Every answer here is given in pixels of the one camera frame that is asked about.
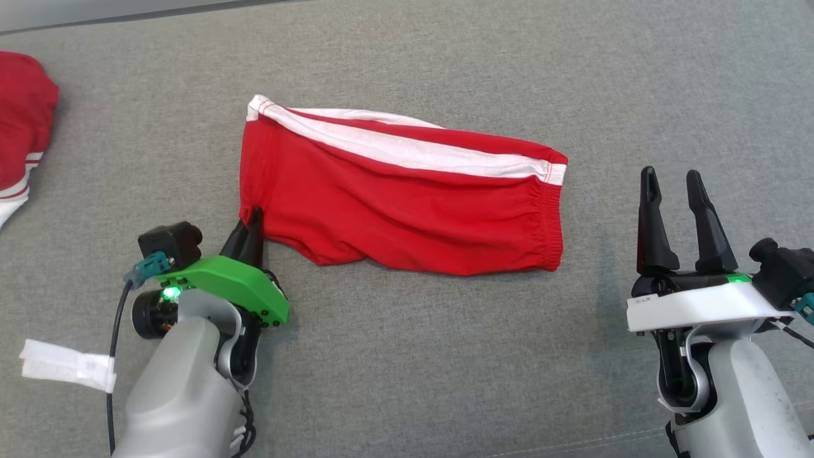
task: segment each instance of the gray couch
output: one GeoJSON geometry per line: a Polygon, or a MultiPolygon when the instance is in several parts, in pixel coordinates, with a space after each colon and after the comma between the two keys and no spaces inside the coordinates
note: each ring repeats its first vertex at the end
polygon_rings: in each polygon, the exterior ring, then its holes
{"type": "MultiPolygon", "coordinates": [[[[106,455],[103,395],[22,379],[17,355],[25,338],[104,352],[140,232],[188,219],[204,253],[219,249],[255,93],[530,139],[571,163],[555,273],[317,267],[267,244],[292,317],[261,342],[251,457],[672,456],[654,343],[625,323],[641,167],[659,172],[685,266],[690,168],[745,270],[764,236],[814,244],[805,0],[284,2],[17,33],[0,49],[61,88],[31,201],[0,231],[3,456],[106,455]]],[[[757,342],[814,433],[811,352],[777,332],[757,342]]],[[[155,346],[124,326],[118,425],[155,346]]]]}

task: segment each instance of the black wire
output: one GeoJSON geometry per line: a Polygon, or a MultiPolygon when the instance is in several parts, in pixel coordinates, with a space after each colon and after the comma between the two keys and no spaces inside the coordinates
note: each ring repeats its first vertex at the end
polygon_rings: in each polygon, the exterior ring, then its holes
{"type": "MultiPolygon", "coordinates": [[[[125,289],[121,292],[121,299],[119,299],[119,306],[116,308],[116,318],[113,320],[113,335],[110,339],[110,357],[116,357],[116,345],[119,343],[119,327],[121,326],[121,316],[125,311],[125,301],[127,301],[127,294],[133,287],[133,281],[127,280],[125,289]]],[[[116,434],[113,430],[113,393],[107,393],[107,443],[110,444],[110,455],[113,456],[113,451],[116,450],[116,434]]]]}
{"type": "Polygon", "coordinates": [[[241,400],[243,401],[243,406],[246,408],[246,410],[240,411],[240,415],[246,418],[246,433],[243,435],[243,440],[240,441],[238,452],[232,455],[231,458],[240,458],[243,456],[252,448],[254,440],[257,437],[257,428],[254,426],[254,410],[252,410],[252,404],[249,402],[249,390],[243,391],[241,400]]]}
{"type": "Polygon", "coordinates": [[[794,337],[795,339],[801,341],[806,346],[808,346],[808,348],[814,349],[814,342],[809,341],[807,338],[801,336],[800,334],[798,334],[792,328],[789,328],[788,326],[786,326],[785,328],[783,328],[783,332],[785,332],[786,334],[788,334],[788,335],[794,337]]]}

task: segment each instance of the white stripe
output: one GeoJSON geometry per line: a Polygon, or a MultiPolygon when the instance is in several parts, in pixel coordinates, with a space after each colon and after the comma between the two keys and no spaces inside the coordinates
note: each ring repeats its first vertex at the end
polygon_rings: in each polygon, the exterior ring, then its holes
{"type": "Polygon", "coordinates": [[[0,189],[0,198],[13,196],[16,193],[25,189],[25,185],[28,184],[28,173],[31,171],[28,167],[25,168],[25,175],[23,175],[23,179],[21,179],[17,184],[12,187],[7,187],[6,189],[0,189]]]}
{"type": "Polygon", "coordinates": [[[321,117],[333,117],[337,119],[378,121],[384,124],[396,126],[431,127],[433,129],[443,129],[426,121],[385,112],[371,112],[368,110],[346,110],[342,108],[291,108],[296,112],[313,114],[321,117]]]}
{"type": "Polygon", "coordinates": [[[248,120],[252,118],[252,112],[259,113],[305,138],[407,169],[437,170],[493,178],[535,176],[543,183],[557,186],[562,186],[565,176],[564,164],[552,164],[519,154],[489,154],[316,121],[290,112],[262,95],[255,95],[248,107],[248,120]]]}

